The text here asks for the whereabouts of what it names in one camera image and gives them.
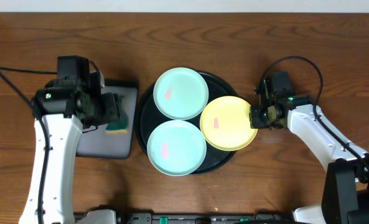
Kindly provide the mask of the green yellow sponge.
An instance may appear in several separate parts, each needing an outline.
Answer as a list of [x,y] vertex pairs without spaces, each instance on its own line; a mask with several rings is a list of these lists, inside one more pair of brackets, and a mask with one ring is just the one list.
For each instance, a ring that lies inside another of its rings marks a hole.
[[118,112],[119,119],[117,121],[113,121],[112,123],[108,123],[105,132],[107,134],[123,134],[128,131],[129,128],[129,119],[127,114],[124,111],[124,96],[116,95],[118,97]]

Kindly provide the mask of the yellow plate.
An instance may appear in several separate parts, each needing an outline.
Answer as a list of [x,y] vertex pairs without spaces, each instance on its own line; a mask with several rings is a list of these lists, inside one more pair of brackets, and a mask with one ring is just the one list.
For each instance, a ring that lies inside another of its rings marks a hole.
[[237,96],[212,100],[200,116],[200,130],[205,140],[223,151],[246,147],[258,132],[250,126],[251,105]]

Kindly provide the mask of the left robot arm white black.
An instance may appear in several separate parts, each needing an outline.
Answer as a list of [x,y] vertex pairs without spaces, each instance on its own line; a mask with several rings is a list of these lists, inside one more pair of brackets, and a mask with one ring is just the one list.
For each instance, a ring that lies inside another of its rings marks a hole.
[[75,223],[72,186],[77,147],[83,130],[121,117],[116,93],[102,93],[101,72],[61,75],[37,90],[35,158],[20,223]]

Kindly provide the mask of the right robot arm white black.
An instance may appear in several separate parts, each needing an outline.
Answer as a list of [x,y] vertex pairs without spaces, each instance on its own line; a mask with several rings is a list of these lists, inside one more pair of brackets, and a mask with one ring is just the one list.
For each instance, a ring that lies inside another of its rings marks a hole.
[[347,139],[309,96],[256,93],[260,104],[251,108],[251,127],[290,130],[326,171],[321,203],[295,209],[294,222],[369,223],[369,153]]

